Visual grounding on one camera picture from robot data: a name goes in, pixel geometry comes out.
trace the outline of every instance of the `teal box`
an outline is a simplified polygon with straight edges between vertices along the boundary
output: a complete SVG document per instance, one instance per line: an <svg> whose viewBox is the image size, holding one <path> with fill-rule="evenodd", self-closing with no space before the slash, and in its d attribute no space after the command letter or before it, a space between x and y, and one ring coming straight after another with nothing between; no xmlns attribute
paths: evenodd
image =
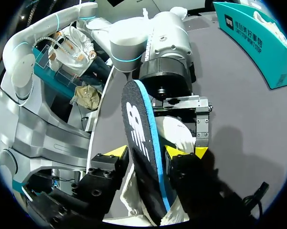
<svg viewBox="0 0 287 229"><path fill-rule="evenodd" d="M280 25L256 8L215 2L219 26L253 59L270 89L287 86L287 47L265 26L254 19L257 11L267 21Z"/></svg>

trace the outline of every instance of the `shoe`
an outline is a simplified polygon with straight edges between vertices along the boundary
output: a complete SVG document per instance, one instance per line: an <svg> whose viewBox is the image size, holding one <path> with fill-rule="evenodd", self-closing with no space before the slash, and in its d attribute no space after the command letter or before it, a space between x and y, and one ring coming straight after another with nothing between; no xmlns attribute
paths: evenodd
<svg viewBox="0 0 287 229"><path fill-rule="evenodd" d="M272 32L287 47L287 39L284 36L284 34L280 31L280 29L277 27L276 23L267 22L262 18L262 16L257 11L254 12L254 18L260 24L264 25L270 32Z"/></svg>

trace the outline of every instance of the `gray floor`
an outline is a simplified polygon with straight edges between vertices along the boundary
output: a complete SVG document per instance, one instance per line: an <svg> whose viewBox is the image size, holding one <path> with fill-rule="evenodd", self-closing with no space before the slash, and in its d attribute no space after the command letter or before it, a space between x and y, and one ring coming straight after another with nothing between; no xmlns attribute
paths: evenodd
<svg viewBox="0 0 287 229"><path fill-rule="evenodd" d="M217 22L199 17L186 25L195 56L194 93L214 106L210 149L219 177L241 197L267 182L265 210L287 178L287 87L269 90L256 65ZM120 104L125 83L126 77L115 72L101 105L92 155L126 144ZM108 217L127 216L119 195Z"/></svg>

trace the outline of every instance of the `robotic arm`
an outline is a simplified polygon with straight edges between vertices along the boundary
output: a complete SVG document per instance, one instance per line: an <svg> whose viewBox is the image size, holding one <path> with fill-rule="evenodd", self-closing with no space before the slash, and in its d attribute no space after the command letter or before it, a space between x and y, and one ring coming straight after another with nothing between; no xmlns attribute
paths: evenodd
<svg viewBox="0 0 287 229"><path fill-rule="evenodd" d="M35 57L32 47L36 41L65 28L76 20L86 20L96 15L97 3L88 2L61 10L34 23L30 27L13 35L3 51L6 71L18 98L28 98L32 88L32 74Z"/></svg>
<svg viewBox="0 0 287 229"><path fill-rule="evenodd" d="M216 205L214 211L205 215L206 221L234 222L229 219L231 216L236 216L238 223L248 220L250 210L262 198L268 185L261 187L244 203L237 195L222 198L218 181L206 175L200 159L208 148L212 106L206 97L192 93L191 83L195 81L192 50L181 19L174 13L161 12L151 20L145 16L110 24L105 19L95 18L96 10L97 4L91 2L64 9L15 34L8 41L3 60L17 97L27 99L33 87L31 75L35 58L32 46L35 42L77 21L77 27L109 54L117 70L129 73L141 66L139 79L149 95L162 102L162 106L153 108L155 116L176 116L177 113L180 116L189 112L195 116L192 120L196 126L193 133L195 152L166 152L167 164L171 165L166 173L190 218L195 218L198 197L203 197ZM141 63L144 52L145 60ZM23 191L28 198L29 213L38 213L36 220L42 219L53 228L78 228L80 224L83 228L95 227L96 220L101 221L109 211L128 163L127 146L105 155L98 154L92 159L88 174L72 185L72 196L56 188L50 194L36 196L26 185Z"/></svg>

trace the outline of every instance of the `black clamp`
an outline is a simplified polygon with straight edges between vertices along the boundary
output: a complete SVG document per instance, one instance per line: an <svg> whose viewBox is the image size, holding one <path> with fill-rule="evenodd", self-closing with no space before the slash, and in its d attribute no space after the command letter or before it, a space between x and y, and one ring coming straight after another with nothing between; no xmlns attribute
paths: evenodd
<svg viewBox="0 0 287 229"><path fill-rule="evenodd" d="M92 228L109 212L116 190L120 189L129 164L128 147L122 146L107 154L97 154L91 168L79 183L72 184L72 195L57 188L49 194L35 195L24 187L28 206L37 221L56 229Z"/></svg>

